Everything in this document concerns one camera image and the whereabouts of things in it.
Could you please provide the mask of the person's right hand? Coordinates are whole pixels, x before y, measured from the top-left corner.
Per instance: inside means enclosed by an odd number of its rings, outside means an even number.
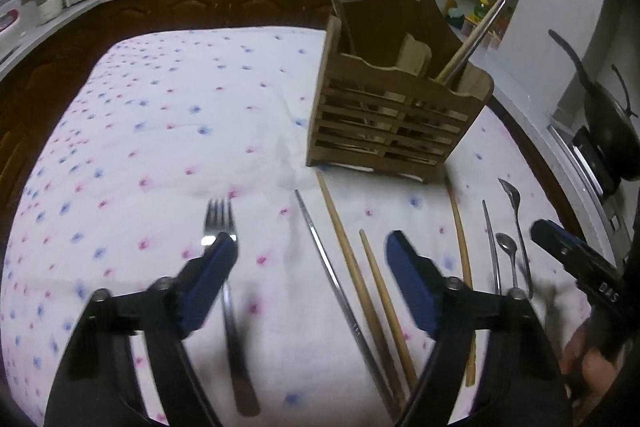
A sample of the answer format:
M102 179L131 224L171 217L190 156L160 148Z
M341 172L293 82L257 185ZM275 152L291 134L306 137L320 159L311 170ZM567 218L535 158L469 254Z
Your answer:
M590 329L590 320L582 323L570 338L560 358L561 373L566 376L578 374L587 387L582 399L577 400L575 410L592 410L611 388L622 367L619 361L608 361L598 348L587 347Z

